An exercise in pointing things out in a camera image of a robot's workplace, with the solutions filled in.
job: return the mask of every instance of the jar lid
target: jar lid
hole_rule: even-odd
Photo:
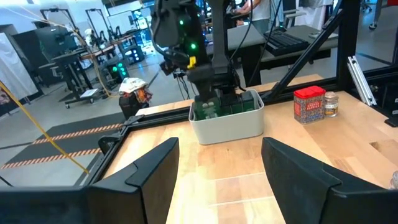
[[[325,93],[325,98],[332,99],[332,98],[337,98],[338,95],[334,91],[328,91]]]

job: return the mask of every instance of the yellow cable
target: yellow cable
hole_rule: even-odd
[[[64,156],[66,156],[68,159],[70,159],[72,162],[74,162],[76,165],[78,165],[82,170],[84,170],[87,174],[89,174],[88,170],[84,168],[80,163],[78,163],[74,158],[70,157],[63,149],[61,149],[52,139],[51,137],[44,131],[44,129],[40,126],[40,124],[30,115],[30,113],[25,109],[24,105],[22,105],[19,100],[8,90],[8,88],[3,84],[2,81],[0,81],[0,87],[3,89],[10,97],[11,99],[21,108],[21,110],[26,114],[26,116],[36,125],[36,127],[44,134],[45,138],[51,142],[51,144],[58,149]]]
[[[8,9],[8,8],[5,8],[5,9],[7,9],[7,10],[13,12],[13,13],[16,13],[16,14],[22,16],[22,17],[25,17],[25,18],[28,18],[28,19],[32,19],[32,20],[34,20],[34,21],[40,21],[40,22],[44,22],[44,23],[47,23],[47,24],[52,24],[52,25],[55,25],[55,26],[64,27],[64,28],[66,28],[67,30],[70,30],[70,31],[72,31],[74,34],[76,34],[76,36],[78,37],[78,40],[79,40],[79,42],[80,42],[80,44],[81,44],[82,46],[86,45],[86,42],[80,37],[80,35],[77,34],[77,32],[76,32],[75,30],[73,30],[73,29],[71,30],[71,28],[66,27],[66,26],[64,26],[64,25],[62,25],[62,24],[57,24],[56,22],[52,22],[52,21],[50,21],[50,20],[48,20],[48,19],[44,19],[43,17],[41,17],[41,16],[39,16],[39,15],[36,15],[34,12],[32,12],[32,11],[30,11],[30,10],[24,8],[23,6],[19,6],[19,7],[20,7],[21,9],[27,11],[28,13],[32,14],[33,16],[38,17],[38,18],[41,19],[41,20],[38,20],[38,19],[34,19],[34,18],[31,18],[31,17],[25,16],[25,15],[23,15],[23,14],[20,14],[20,13],[18,13],[18,12],[16,12],[16,11],[13,11],[13,10],[11,10],[11,9]],[[89,51],[89,54],[90,54],[90,57],[91,57],[91,61],[92,61],[93,64],[94,64],[94,70],[95,70],[96,76],[98,77],[98,80],[99,80],[99,82],[101,83],[101,86],[104,88],[104,91],[105,91],[105,93],[107,94],[107,96],[110,97],[110,98],[117,98],[117,97],[119,97],[118,95],[116,95],[116,96],[115,96],[115,95],[112,95],[113,92],[112,92],[111,90],[108,90],[108,89],[105,87],[105,84],[102,82],[102,79],[101,79],[101,77],[100,77],[100,70],[99,70],[99,68],[98,68],[99,65],[98,65],[98,63],[97,63],[97,61],[96,61],[96,59],[95,59],[95,56],[93,55],[93,53],[91,52],[91,50],[90,50],[89,48],[88,48],[88,51]]]

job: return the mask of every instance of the white shirt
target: white shirt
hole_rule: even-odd
[[[257,7],[253,9],[252,21],[270,18],[269,2],[270,0],[261,0]]]

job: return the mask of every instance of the orange striped tape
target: orange striped tape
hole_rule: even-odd
[[[100,127],[100,128],[92,128],[92,129],[89,129],[89,130],[77,131],[75,133],[62,134],[62,135],[59,135],[59,136],[51,137],[51,139],[53,141],[56,141],[56,140],[61,140],[61,139],[74,138],[74,137],[77,137],[77,136],[97,133],[97,132],[100,132],[100,131],[117,129],[117,128],[120,128],[122,125],[123,124],[112,124],[112,125],[103,126],[103,127]],[[42,143],[46,143],[48,141],[49,140],[47,140],[47,139],[38,139],[38,140],[35,140],[32,144],[42,144]]]
[[[101,152],[101,149],[96,148],[96,149],[88,149],[88,150],[83,150],[83,151],[78,151],[78,152],[71,152],[68,155],[70,157],[76,157],[76,156],[84,156],[84,155],[89,155],[89,154],[97,154],[100,152]],[[42,162],[56,161],[56,160],[66,159],[66,158],[67,157],[64,155],[47,156],[47,157],[38,158],[38,159],[30,159],[27,161],[20,161],[20,162],[4,164],[3,166],[0,167],[0,169],[15,168],[15,167],[26,166],[26,165],[31,165],[31,164],[38,164],[38,163],[42,163]]]

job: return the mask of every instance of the label on can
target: label on can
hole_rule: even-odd
[[[337,107],[338,107],[338,103],[335,103],[332,105],[325,104],[325,109],[335,109]]]

